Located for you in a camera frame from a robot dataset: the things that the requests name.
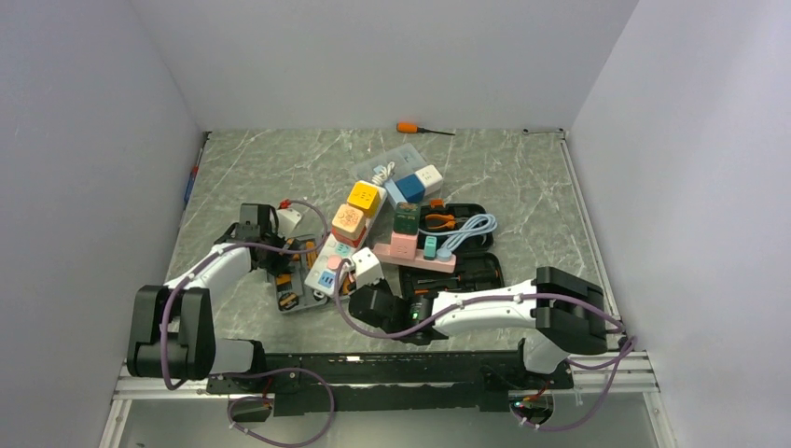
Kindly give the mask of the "pink power strip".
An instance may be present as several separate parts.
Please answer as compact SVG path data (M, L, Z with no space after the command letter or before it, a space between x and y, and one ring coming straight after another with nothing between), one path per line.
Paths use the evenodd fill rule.
M452 255L447 261L440 259L426 259L421 249L415 251L411 259L398 257L392 252L392 246L387 244L375 244L372 253L381 263L404 266L413 269L434 271L440 273L453 273L456 268L457 258Z

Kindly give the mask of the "white power strip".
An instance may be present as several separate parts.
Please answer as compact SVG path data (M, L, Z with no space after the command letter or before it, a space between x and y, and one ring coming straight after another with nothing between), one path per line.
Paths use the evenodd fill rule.
M373 227L373 223L376 217L382 210L382 207L384 206L387 200L386 190L382 187L378 187L378 188L380 189L381 192L382 201L379 206L379 209L377 210L376 215L373 218L366 218L367 228L365 230L366 233L365 241L368 237L370 230ZM353 247L349 247L348 245L339 243L335 239L335 237L331 234L331 221L332 218L335 216L339 206L337 207L335 213L331 215L330 234L327 236L327 239L322 249L319 251L317 261L311 268L305 280L305 284L308 287L311 287L315 292L320 293L322 296L326 297L327 299L332 295L334 287L336 286L335 276L336 273L339 271L341 261L343 259L350 259L351 255L354 254L363 246L361 245L357 249Z

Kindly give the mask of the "teal small plug adapter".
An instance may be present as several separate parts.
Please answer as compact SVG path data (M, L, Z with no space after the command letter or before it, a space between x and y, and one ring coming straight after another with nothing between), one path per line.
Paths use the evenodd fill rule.
M435 236L427 236L423 244L423 258L434 260L437 257L437 238Z

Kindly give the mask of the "beige cube socket adapter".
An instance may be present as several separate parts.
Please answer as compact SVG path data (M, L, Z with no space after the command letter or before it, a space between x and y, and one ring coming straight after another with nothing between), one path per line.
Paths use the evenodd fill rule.
M331 221L331 231L335 230L353 239L366 228L366 218L363 213L347 203L339 206Z

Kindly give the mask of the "dark green cube adapter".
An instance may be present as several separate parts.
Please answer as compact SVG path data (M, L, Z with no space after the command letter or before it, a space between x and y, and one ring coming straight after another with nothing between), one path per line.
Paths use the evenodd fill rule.
M397 203L393 220L393 232L417 235L420 229L420 217L421 206L417 203Z

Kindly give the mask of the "yellow cube socket adapter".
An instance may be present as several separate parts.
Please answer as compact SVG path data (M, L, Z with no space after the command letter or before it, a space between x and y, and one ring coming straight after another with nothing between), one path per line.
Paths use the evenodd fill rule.
M373 218L382 201L380 189L366 181L357 181L347 199L346 203L353 208L360 210L365 218Z

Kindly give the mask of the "light blue power strip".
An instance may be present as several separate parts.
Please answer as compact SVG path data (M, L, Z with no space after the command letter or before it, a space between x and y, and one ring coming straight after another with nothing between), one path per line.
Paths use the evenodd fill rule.
M382 184L384 189L387 192L387 201L394 209L397 209L400 203L406 203L407 199L405 198L404 194L398 188L396 182L389 178L384 181Z

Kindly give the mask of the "blue cube socket adapter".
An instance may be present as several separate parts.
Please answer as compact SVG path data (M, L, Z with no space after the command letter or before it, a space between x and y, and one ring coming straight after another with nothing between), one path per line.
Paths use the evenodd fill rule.
M420 203L425 195L425 186L416 174L405 176L395 182L406 203Z

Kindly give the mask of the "white cube socket adapter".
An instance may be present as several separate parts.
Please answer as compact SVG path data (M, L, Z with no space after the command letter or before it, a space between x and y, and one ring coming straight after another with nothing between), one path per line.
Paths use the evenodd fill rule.
M443 175L434 164L424 166L415 172L424 189L425 195L432 195L440 191L443 184Z

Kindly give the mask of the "pink cube socket adapter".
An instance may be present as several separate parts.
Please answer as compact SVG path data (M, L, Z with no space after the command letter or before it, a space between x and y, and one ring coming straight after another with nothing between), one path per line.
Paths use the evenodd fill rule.
M414 259L417 251L418 235L393 232L390 242L390 254L394 258Z

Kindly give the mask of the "red cube socket adapter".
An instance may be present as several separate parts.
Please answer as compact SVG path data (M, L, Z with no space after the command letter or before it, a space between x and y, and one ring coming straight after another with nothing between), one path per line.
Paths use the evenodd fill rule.
M339 243L348 245L349 247L353 247L355 249L359 248L365 242L365 238L366 238L366 233L364 231L362 231L355 239L340 234L335 230L333 230L331 234L335 237L335 239Z

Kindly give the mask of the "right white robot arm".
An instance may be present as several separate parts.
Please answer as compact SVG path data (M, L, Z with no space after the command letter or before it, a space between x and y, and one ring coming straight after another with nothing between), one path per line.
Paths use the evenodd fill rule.
M441 291L408 301L384 283L356 289L344 319L374 339L428 345L486 329L524 329L514 374L536 387L571 355L607 350L607 327L616 321L604 311L603 290L580 277L540 267L531 280L474 292Z

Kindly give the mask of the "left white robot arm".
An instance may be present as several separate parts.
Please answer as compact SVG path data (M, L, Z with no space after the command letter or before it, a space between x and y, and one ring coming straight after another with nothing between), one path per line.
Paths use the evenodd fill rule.
M238 222L194 267L164 285L141 287L133 303L129 374L160 378L170 389L223 373L231 373L246 392L266 384L269 368L262 344L217 336L212 300L254 270L286 270L289 248L278 230L273 206L244 203Z

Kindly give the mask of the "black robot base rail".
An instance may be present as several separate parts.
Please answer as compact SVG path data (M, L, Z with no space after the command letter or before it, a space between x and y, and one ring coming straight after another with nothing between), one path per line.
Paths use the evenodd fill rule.
M268 354L271 380L209 378L208 394L273 396L277 416L338 412L474 408L504 412L520 392L570 390L562 363L549 374L527 371L517 350L360 354Z

